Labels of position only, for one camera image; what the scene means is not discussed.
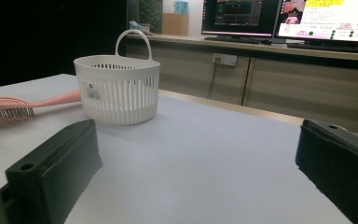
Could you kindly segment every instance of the white plastic basket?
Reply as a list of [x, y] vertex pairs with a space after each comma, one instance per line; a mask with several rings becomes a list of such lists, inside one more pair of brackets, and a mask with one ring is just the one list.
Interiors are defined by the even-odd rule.
[[[128, 33], [139, 34], [149, 50], [147, 60], [121, 57], [118, 45]], [[152, 60], [147, 37], [138, 30], [123, 32], [115, 55], [74, 60], [83, 108], [91, 118], [128, 125], [152, 119], [157, 113], [159, 63]]]

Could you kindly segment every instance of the dark wall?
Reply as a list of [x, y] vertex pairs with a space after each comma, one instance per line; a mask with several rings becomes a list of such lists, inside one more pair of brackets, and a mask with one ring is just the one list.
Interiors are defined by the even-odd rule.
[[0, 86], [74, 75], [75, 58], [113, 54], [126, 27], [123, 0], [0, 0]]

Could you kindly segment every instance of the desk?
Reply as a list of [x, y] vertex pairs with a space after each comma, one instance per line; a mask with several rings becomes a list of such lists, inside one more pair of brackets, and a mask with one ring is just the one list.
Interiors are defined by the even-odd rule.
[[[226, 50], [231, 54], [242, 56], [251, 56], [257, 58], [274, 59], [280, 61], [291, 62], [294, 58], [307, 57], [307, 63], [324, 64], [323, 59], [334, 59], [341, 61], [331, 61], [331, 64], [336, 66], [351, 66], [358, 63], [358, 53], [347, 53], [337, 51], [325, 50], [311, 50], [311, 49], [289, 49], [285, 44], [241, 44], [235, 42], [212, 41], [204, 40], [203, 37], [194, 36], [178, 36], [178, 35], [149, 35], [147, 37], [153, 46], [169, 46], [176, 49], [196, 49], [196, 50]], [[129, 43], [136, 43], [141, 37], [138, 35], [129, 35]], [[351, 64], [341, 64], [343, 60]]]
[[[76, 77], [59, 75], [1, 87], [0, 95], [42, 100], [76, 88]], [[34, 112], [0, 124], [0, 187], [9, 165], [88, 119], [79, 103]], [[65, 223], [350, 223], [297, 169], [299, 134], [297, 124], [162, 92], [145, 123], [97, 123], [103, 168]]]

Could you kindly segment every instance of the cabinet door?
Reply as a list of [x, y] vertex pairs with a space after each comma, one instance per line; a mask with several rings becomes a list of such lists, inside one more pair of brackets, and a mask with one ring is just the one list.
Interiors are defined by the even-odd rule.
[[358, 70], [252, 59], [243, 105], [358, 133]]

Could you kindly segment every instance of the hair brush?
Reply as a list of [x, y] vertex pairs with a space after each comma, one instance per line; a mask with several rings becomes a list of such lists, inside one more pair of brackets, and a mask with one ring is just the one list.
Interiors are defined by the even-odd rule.
[[0, 97], [0, 120], [28, 119], [34, 116], [33, 108], [80, 101], [80, 90], [69, 91], [40, 102], [27, 102], [14, 97]]

